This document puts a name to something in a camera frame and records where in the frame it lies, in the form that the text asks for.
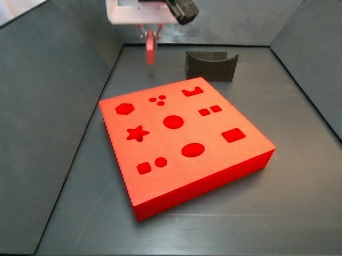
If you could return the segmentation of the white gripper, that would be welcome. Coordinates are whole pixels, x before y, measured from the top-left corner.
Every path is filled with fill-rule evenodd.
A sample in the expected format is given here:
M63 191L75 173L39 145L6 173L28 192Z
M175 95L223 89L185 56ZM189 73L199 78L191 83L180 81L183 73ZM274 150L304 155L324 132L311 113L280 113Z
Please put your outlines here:
M163 24L176 23L167 4L160 0L105 0L107 17L115 25L137 25L140 38L147 37L143 24L156 24L155 37L161 38Z

